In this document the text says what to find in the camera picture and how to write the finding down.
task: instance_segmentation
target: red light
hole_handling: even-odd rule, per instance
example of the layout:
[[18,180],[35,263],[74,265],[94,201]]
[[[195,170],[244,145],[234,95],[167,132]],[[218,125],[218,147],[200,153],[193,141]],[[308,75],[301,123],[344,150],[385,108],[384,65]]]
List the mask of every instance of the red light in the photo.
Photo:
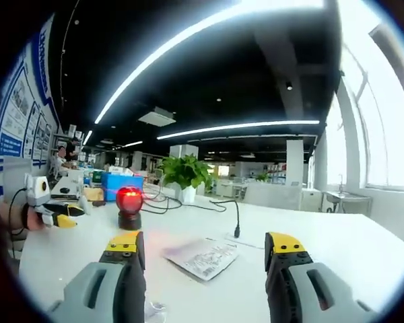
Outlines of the red light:
[[123,212],[135,214],[142,208],[142,203],[142,192],[137,187],[122,187],[116,193],[116,205]]

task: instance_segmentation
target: faucet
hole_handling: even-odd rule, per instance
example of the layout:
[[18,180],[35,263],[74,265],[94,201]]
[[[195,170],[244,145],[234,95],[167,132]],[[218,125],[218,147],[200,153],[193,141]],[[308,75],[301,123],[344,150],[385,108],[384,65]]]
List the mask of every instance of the faucet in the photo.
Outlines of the faucet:
[[339,192],[342,193],[344,191],[343,174],[340,174],[339,177],[340,177]]

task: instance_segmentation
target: black lamp base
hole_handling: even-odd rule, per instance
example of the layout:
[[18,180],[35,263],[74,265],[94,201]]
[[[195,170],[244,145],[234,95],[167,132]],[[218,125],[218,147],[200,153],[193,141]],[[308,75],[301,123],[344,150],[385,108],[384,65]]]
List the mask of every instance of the black lamp base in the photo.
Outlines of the black lamp base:
[[135,231],[142,227],[141,215],[137,213],[119,212],[119,227],[123,230]]

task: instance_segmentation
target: ceiling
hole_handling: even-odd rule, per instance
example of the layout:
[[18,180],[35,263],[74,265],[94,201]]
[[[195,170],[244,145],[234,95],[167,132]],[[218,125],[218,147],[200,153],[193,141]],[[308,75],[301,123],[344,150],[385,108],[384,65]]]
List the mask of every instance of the ceiling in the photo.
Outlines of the ceiling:
[[[323,133],[339,81],[341,32],[334,1],[327,1],[323,9],[248,14],[200,31],[143,71],[99,124],[94,123],[114,91],[146,57],[185,28],[235,3],[109,0],[94,6],[80,0],[72,18],[73,6],[57,12],[49,61],[63,128],[76,124],[85,134],[93,130],[87,146],[103,139],[113,141],[102,144],[106,148],[143,141],[122,150],[166,155],[169,146],[191,141],[200,147],[201,157],[225,161],[255,153],[252,161],[280,162],[285,159],[285,141],[303,138],[308,158],[315,136]],[[293,85],[291,91],[287,82]],[[155,107],[173,112],[176,122],[157,127],[138,121]],[[193,129],[275,120],[321,123],[156,139]],[[289,137],[262,137],[266,135]],[[221,139],[200,141],[212,137]]]

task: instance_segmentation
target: blue box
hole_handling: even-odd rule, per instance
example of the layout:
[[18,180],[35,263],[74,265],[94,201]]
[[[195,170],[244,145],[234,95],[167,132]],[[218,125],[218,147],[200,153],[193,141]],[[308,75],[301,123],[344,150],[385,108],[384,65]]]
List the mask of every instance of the blue box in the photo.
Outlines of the blue box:
[[142,176],[102,173],[102,189],[105,201],[115,201],[116,193],[125,186],[137,187],[142,192],[142,184]]

